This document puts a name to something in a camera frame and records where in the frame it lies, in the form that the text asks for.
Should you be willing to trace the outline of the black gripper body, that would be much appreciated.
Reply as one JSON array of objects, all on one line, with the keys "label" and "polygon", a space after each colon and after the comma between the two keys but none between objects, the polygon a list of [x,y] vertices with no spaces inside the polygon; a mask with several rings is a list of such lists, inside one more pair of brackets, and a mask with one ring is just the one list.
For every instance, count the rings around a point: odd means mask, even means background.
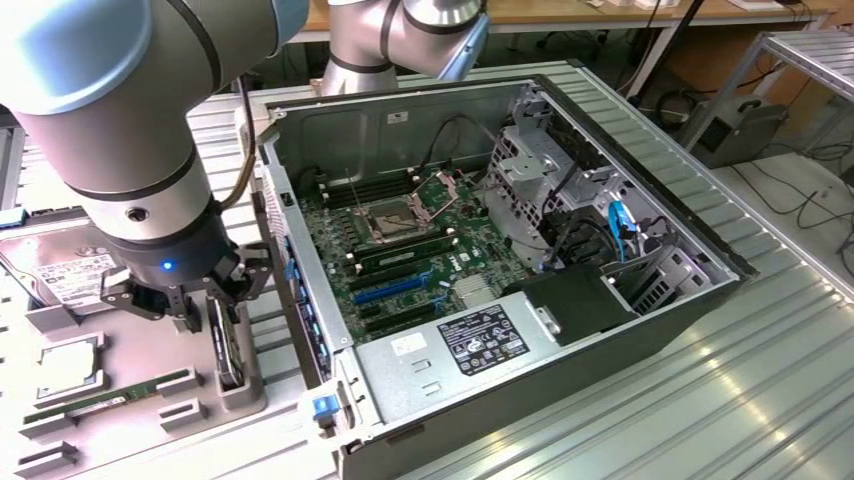
[{"label": "black gripper body", "polygon": [[221,203],[211,199],[195,220],[177,233],[154,240],[126,240],[106,235],[111,252],[130,270],[135,290],[167,292],[171,287],[194,291],[205,278],[225,280],[241,257],[227,235]]}]

